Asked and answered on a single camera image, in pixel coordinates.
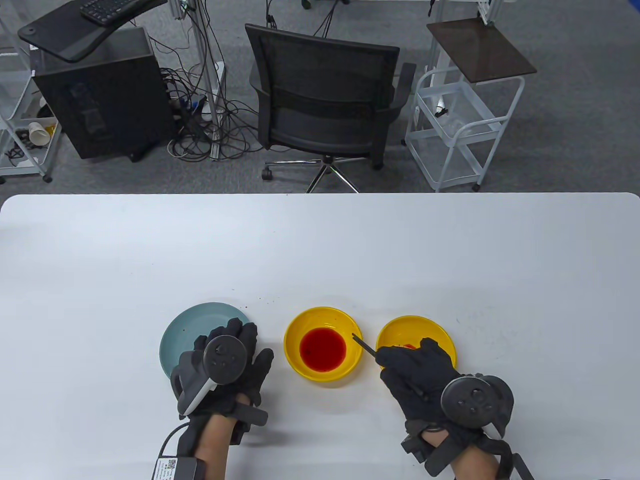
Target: red sauce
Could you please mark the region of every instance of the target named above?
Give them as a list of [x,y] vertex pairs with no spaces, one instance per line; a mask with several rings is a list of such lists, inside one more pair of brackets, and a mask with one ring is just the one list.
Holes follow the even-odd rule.
[[342,335],[331,328],[314,328],[300,342],[302,361],[316,372],[335,370],[346,355],[347,344]]

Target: mesh chair back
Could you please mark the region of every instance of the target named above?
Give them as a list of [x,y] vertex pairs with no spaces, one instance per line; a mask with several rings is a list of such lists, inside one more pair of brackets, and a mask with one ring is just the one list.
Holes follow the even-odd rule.
[[364,119],[389,107],[399,48],[245,28],[272,109]]

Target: chair caster wheel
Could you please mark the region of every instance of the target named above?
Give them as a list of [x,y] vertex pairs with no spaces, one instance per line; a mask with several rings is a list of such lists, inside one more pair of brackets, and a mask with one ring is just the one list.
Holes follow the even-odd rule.
[[271,168],[265,167],[262,169],[262,180],[273,180],[273,172]]

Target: keyboard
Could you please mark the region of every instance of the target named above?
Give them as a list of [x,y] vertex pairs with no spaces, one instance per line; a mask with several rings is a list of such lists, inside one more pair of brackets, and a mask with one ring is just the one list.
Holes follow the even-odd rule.
[[80,6],[80,14],[102,27],[122,19],[129,18],[133,10],[137,10],[149,0],[89,0]]

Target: chrome chair leg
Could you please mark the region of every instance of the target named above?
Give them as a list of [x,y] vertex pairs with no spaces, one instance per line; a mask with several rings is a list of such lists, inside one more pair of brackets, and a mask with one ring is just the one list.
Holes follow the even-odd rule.
[[313,192],[313,190],[316,189],[316,186],[318,185],[318,182],[320,181],[320,179],[324,175],[324,171],[326,170],[326,168],[327,168],[326,163],[323,163],[322,167],[320,167],[320,170],[318,170],[318,173],[316,174],[316,177],[309,184],[309,188],[307,188],[307,193],[311,193],[311,192]]
[[347,163],[347,162],[353,162],[355,160],[366,160],[365,157],[357,157],[357,158],[336,158],[333,163]]
[[271,162],[265,162],[265,166],[276,165],[320,165],[322,160],[275,160]]
[[337,168],[335,165],[330,164],[330,165],[329,165],[329,168],[331,168],[331,170],[333,170],[333,172],[334,172],[336,175],[338,175],[338,177],[340,178],[340,180],[342,180],[344,183],[346,183],[346,184],[349,186],[349,188],[351,188],[355,193],[360,193],[360,192],[358,191],[358,189],[357,189],[357,188],[356,188],[356,187],[355,187],[355,186],[354,186],[354,185],[353,185],[353,184],[352,184],[352,183],[347,179],[347,177],[345,177],[345,176],[342,174],[342,172],[341,172],[340,170],[338,170],[338,168]]

